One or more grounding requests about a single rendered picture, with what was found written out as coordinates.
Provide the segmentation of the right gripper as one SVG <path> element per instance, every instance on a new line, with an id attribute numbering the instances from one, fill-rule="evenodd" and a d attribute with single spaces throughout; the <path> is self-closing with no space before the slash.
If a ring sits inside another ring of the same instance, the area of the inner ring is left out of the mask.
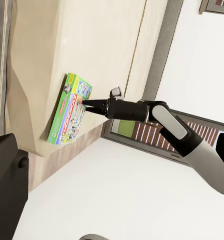
<path id="1" fill-rule="evenodd" d="M 103 115 L 107 119 L 132 120 L 135 112 L 135 102 L 110 99 L 90 99 L 84 100 L 83 105 L 87 105 L 86 111 Z"/>

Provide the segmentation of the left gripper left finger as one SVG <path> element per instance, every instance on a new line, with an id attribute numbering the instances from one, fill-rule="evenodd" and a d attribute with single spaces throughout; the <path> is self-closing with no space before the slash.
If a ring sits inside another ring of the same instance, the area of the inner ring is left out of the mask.
<path id="1" fill-rule="evenodd" d="M 18 151 L 13 133 L 0 136 L 0 180 Z"/>

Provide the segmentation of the board game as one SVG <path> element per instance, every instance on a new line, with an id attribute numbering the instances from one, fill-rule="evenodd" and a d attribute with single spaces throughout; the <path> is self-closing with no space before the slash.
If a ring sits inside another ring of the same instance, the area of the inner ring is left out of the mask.
<path id="1" fill-rule="evenodd" d="M 68 73 L 55 114 L 48 142 L 56 145 L 74 144 L 86 112 L 92 86 L 74 73 Z"/>

